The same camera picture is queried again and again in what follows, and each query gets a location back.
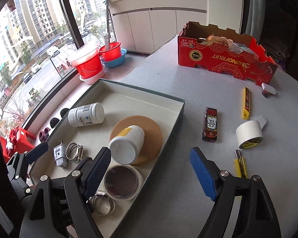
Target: white eraser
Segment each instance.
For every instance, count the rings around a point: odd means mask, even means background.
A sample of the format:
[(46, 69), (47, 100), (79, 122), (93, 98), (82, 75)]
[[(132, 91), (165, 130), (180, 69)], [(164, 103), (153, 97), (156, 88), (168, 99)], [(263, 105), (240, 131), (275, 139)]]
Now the white eraser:
[(264, 126), (267, 122), (266, 119), (262, 116), (257, 117), (255, 120), (259, 122), (259, 125), (260, 125), (261, 129), (264, 128)]
[(264, 91), (267, 91), (267, 92), (269, 92), (269, 93), (271, 93), (271, 94), (273, 94), (273, 95), (276, 94), (276, 90), (275, 90), (275, 88), (272, 87), (272, 86), (269, 86), (269, 85), (266, 84), (266, 83), (262, 83), (262, 84), (261, 84), (261, 87), (263, 88)]

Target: fruit box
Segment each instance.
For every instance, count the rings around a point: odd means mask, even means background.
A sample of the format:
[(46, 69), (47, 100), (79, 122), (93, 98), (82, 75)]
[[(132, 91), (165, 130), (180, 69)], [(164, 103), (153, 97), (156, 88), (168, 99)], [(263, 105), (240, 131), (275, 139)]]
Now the fruit box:
[[(236, 53), (224, 44), (202, 44), (209, 35), (226, 37), (247, 46), (258, 55), (246, 51)], [(277, 65), (266, 56), (265, 49), (252, 36), (237, 34), (233, 29), (220, 29), (216, 25), (200, 25), (188, 21), (178, 36), (178, 63), (182, 66), (201, 67), (212, 72), (227, 73), (241, 80), (252, 80), (256, 85), (269, 84)]]

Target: white tape roll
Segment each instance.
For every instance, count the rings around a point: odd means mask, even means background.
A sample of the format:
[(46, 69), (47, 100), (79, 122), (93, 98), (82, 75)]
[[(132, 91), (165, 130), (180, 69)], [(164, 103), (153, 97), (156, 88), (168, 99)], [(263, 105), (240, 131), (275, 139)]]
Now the white tape roll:
[(131, 200), (140, 191), (144, 179), (141, 173), (131, 165), (115, 164), (103, 178), (105, 191), (114, 200)]
[(258, 121), (247, 121), (236, 129), (237, 144), (240, 149), (249, 149), (263, 140)]

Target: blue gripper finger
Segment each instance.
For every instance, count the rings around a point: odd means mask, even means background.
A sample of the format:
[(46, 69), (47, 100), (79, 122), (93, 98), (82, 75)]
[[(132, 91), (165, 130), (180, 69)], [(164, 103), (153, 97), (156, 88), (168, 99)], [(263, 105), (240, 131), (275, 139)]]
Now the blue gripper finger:
[(104, 154), (101, 156), (97, 164), (93, 167), (91, 173), (89, 174), (86, 181), (86, 188), (84, 195), (86, 198), (92, 197), (95, 195), (100, 182), (102, 181), (107, 168), (111, 161), (111, 153), (110, 150), (107, 149)]
[(216, 201), (218, 193), (215, 189), (215, 180), (194, 149), (191, 149), (190, 161), (205, 195), (210, 197), (212, 201)]

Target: yellow utility knife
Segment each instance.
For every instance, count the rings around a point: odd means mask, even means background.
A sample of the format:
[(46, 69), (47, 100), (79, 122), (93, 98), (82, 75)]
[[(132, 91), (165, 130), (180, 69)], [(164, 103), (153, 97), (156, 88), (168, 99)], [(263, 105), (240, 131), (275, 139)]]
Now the yellow utility knife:
[(245, 87), (243, 89), (243, 108), (242, 108), (242, 118), (248, 120), (250, 116), (250, 90)]
[(239, 150), (235, 150), (236, 159), (234, 161), (238, 177), (247, 178), (246, 164)]

